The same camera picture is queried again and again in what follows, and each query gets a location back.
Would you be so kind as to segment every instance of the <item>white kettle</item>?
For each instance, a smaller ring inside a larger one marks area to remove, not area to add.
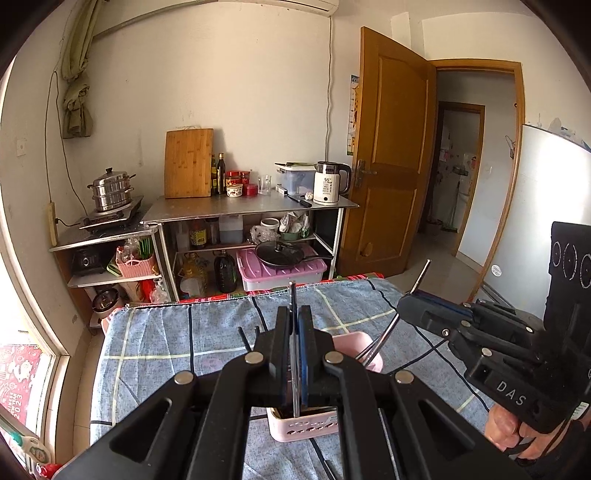
[[[340,189],[340,171],[347,174],[344,189]],[[351,187],[351,167],[343,163],[319,161],[314,174],[314,202],[321,205],[335,205],[339,195],[349,191]]]

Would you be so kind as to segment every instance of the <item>door handle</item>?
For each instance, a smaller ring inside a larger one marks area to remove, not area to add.
[[[366,170],[365,169],[365,160],[359,160],[357,162],[357,169],[355,172],[355,187],[361,187],[361,182],[363,181],[363,175],[377,175],[378,172],[373,170]]]

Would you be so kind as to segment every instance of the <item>air conditioner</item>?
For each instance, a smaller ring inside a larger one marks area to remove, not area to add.
[[[222,2],[248,2],[250,4],[277,5],[330,17],[339,7],[339,0],[219,0]]]

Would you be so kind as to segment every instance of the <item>pot lid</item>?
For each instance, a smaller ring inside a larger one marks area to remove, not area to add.
[[[92,301],[92,309],[97,313],[106,312],[113,308],[119,300],[119,292],[114,288],[99,293]]]
[[[107,183],[112,183],[114,181],[120,181],[127,177],[126,171],[113,171],[113,168],[107,168],[106,173],[101,175],[97,178],[94,182],[92,182],[93,187],[99,187],[101,185],[105,185]]]
[[[300,247],[276,241],[257,245],[255,253],[263,263],[285,268],[297,265],[304,258],[304,251]]]

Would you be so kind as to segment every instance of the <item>door panel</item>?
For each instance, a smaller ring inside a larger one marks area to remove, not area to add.
[[[338,272],[404,271],[425,201],[436,114],[436,70],[394,40],[361,29],[358,133]],[[358,162],[365,162],[363,174]]]

